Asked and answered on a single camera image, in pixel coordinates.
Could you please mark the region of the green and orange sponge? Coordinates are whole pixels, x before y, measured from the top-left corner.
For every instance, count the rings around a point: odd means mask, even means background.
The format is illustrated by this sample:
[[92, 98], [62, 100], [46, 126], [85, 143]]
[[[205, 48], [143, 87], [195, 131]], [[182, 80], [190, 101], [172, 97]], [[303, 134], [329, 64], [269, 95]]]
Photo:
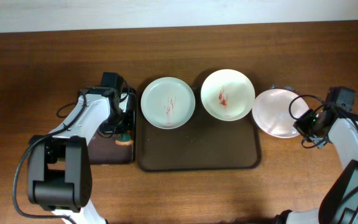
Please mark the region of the green and orange sponge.
[[133, 134], [129, 131], [126, 133], [118, 134], [114, 142], [120, 146], [130, 146], [134, 143], [134, 137]]

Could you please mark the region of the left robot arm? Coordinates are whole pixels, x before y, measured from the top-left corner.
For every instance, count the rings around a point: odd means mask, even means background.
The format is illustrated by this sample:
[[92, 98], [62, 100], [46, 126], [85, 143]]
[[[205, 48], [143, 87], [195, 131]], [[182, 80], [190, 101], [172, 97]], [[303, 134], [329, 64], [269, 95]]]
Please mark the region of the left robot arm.
[[28, 161], [30, 203], [51, 211], [50, 218], [70, 223], [105, 223], [90, 200], [92, 175], [88, 144], [97, 132], [127, 134], [135, 126], [135, 91], [112, 86], [80, 90], [76, 106], [65, 120], [44, 136], [35, 135], [22, 156]]

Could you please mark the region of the pale green plate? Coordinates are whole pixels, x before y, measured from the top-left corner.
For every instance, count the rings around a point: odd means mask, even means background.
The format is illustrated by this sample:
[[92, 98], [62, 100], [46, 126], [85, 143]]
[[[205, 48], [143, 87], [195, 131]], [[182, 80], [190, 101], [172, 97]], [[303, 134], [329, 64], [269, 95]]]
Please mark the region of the pale green plate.
[[145, 119], [160, 129], [183, 126], [193, 115], [193, 90], [179, 78], [163, 77], [147, 85], [140, 100]]

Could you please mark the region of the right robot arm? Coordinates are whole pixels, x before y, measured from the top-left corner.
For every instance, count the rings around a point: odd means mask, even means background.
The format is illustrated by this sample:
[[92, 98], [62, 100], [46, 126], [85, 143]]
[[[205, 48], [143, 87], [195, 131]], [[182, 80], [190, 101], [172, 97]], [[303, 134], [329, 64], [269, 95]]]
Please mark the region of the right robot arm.
[[358, 115], [340, 106], [325, 106], [296, 118], [294, 127], [315, 147], [331, 143], [343, 171], [319, 208], [285, 210], [275, 216], [273, 223], [358, 223]]

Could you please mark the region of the pink white plate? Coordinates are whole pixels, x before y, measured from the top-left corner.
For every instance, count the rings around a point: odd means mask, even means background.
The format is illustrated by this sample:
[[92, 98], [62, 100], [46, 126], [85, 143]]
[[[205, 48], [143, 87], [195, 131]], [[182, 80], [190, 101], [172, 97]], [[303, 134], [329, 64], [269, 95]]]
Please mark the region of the pink white plate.
[[290, 90], [270, 89], [258, 95], [252, 116], [258, 127], [276, 138], [294, 138], [299, 132], [293, 127], [289, 105], [298, 95]]

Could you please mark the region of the cream white plate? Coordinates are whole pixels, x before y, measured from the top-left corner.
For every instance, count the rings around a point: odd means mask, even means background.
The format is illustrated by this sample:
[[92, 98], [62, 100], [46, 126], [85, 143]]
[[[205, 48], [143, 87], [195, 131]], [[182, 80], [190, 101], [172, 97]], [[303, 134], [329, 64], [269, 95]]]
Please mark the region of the cream white plate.
[[222, 69], [211, 73], [201, 86], [205, 110], [221, 121], [236, 121], [247, 116], [255, 100], [250, 79], [241, 72]]

